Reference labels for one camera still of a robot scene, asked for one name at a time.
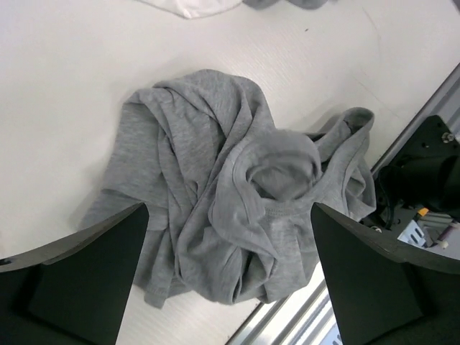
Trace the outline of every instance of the bolt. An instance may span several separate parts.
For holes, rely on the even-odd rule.
[[[455,136],[452,133],[444,133],[441,137],[441,140],[444,144],[448,144],[449,142],[453,142],[455,140]]]

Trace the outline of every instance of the white tabletop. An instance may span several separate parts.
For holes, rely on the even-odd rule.
[[[365,106],[373,163],[459,62],[450,0],[281,1],[191,21],[135,0],[3,0],[0,257],[75,229],[136,88],[201,68],[243,75],[299,131]],[[189,294],[155,310],[133,288],[118,344],[223,344],[256,304]]]

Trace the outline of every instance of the gray cloth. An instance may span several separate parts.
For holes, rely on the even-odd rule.
[[[318,262],[310,210],[374,210],[363,161],[373,115],[347,111],[313,142],[277,130],[258,85],[202,70],[137,91],[123,106],[102,191],[81,227],[143,201],[150,213],[135,283],[161,308],[195,290],[269,303]]]
[[[243,0],[247,6],[253,9],[266,9],[277,3],[279,0]],[[291,4],[294,4],[302,9],[319,9],[328,0],[288,0]]]

